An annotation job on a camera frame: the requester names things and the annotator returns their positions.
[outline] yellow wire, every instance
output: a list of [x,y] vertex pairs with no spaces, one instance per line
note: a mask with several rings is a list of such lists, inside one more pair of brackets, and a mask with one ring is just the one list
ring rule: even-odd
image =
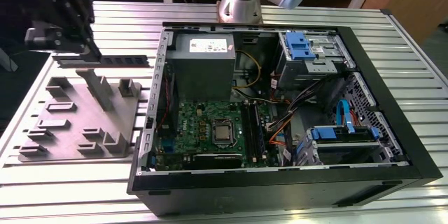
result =
[[259,69],[258,78],[255,79],[254,82],[251,82],[248,85],[244,85],[244,86],[232,86],[234,89],[243,89],[243,88],[251,87],[251,86],[260,80],[260,76],[262,76],[262,66],[260,66],[258,60],[254,58],[254,56],[250,55],[247,52],[244,52],[244,51],[242,51],[242,50],[236,50],[235,52],[240,52],[240,53],[243,53],[247,57],[250,57],[251,60],[254,61],[254,63],[258,65],[258,69]]

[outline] open computer tower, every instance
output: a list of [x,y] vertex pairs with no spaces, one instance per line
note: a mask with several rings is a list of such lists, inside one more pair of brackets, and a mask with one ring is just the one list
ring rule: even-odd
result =
[[351,28],[163,25],[128,184],[156,215],[358,206],[442,177]]

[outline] slotted metal worktable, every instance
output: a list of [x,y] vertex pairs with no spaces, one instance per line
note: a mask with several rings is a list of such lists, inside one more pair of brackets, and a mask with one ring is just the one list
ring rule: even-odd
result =
[[[95,41],[103,54],[156,56],[163,21],[215,22],[216,6],[203,4],[95,3]],[[412,123],[414,129],[446,176],[420,188],[402,190],[363,207],[295,211],[246,212],[231,215],[176,217],[195,223],[324,222],[324,223],[443,223],[448,220],[448,89],[447,79],[435,68],[392,16],[379,10],[263,7],[270,24],[351,26],[380,75]],[[58,161],[23,164],[19,146],[23,130],[35,125],[48,97],[44,86],[52,76],[80,81],[75,70],[59,69],[52,59],[32,85],[12,123],[0,140],[0,220],[12,223],[34,218],[34,223],[164,221],[135,196],[127,195],[131,155],[122,159]],[[151,86],[152,69],[98,69],[108,82],[132,77]],[[148,89],[140,97],[134,141],[144,124]]]

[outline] power supply label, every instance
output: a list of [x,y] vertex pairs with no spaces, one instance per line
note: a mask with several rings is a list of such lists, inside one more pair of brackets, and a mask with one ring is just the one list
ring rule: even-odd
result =
[[227,52],[226,39],[191,39],[190,52]]

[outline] white label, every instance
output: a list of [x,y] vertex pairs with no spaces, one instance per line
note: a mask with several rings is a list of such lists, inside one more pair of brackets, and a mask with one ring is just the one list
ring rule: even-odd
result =
[[274,88],[274,89],[278,88],[278,80],[275,80],[275,79],[271,80],[271,88]]
[[190,52],[227,52],[226,39],[192,39]]
[[288,159],[288,161],[291,161],[291,153],[288,152],[288,150],[286,148],[283,150],[283,155]]
[[322,47],[314,47],[314,52],[324,52]]

